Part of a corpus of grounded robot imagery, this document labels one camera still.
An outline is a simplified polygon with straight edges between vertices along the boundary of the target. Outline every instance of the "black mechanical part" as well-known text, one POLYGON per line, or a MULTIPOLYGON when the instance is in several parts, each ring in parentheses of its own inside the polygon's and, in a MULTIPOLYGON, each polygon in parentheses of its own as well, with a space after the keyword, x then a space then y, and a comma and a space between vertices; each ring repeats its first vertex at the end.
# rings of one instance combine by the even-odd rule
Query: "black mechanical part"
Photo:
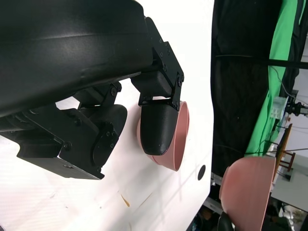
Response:
POLYGON ((144 105, 141 109, 140 140, 145 153, 163 155, 168 150, 178 112, 168 104, 144 105))
POLYGON ((18 6, 0 8, 0 135, 20 145, 17 156, 63 177, 102 179, 127 118, 114 105, 126 78, 140 92, 142 146, 164 154, 184 74, 143 8, 134 0, 18 6), (70 96, 78 109, 59 110, 54 102, 70 96))
POLYGON ((7 1, 0 27, 0 117, 138 75, 153 62, 134 0, 7 1))
POLYGON ((170 44, 163 42, 152 19, 147 17, 145 21, 154 61, 139 76, 131 78, 131 82, 140 92, 142 148, 146 154, 163 155, 175 132, 184 73, 170 44), (166 99, 153 100, 155 96, 166 99))
MULTIPOLYGON (((108 96, 112 95, 109 89, 114 87, 121 90, 119 83, 101 88, 106 89, 104 100, 96 107, 87 104, 89 109, 59 110, 53 103, 3 117, 0 122, 12 120, 13 123, 9 124, 14 125, 11 126, 14 131, 0 134, 18 143, 20 151, 17 157, 32 164, 67 178, 102 179, 104 175, 98 168, 109 158, 127 118, 126 108, 113 105, 115 96, 108 96)), ((101 98, 96 96, 87 99, 86 95, 79 99, 96 102, 97 98, 101 98)))
POLYGON ((222 212, 218 220, 218 231, 234 231, 232 221, 228 214, 222 212))
POLYGON ((287 104, 285 111, 289 114, 293 113, 296 116, 308 115, 308 107, 304 106, 301 102, 287 104))

